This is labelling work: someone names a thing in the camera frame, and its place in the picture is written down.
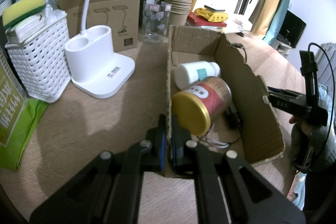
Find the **operator hand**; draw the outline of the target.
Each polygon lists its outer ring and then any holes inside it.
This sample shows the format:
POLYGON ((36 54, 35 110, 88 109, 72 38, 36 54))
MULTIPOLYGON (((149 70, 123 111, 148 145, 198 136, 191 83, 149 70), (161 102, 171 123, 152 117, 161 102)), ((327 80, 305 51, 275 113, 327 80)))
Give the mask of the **operator hand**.
POLYGON ((291 116, 289 123, 293 125, 291 137, 294 138, 299 133, 303 132, 306 136, 317 134, 319 128, 308 125, 304 120, 291 116))

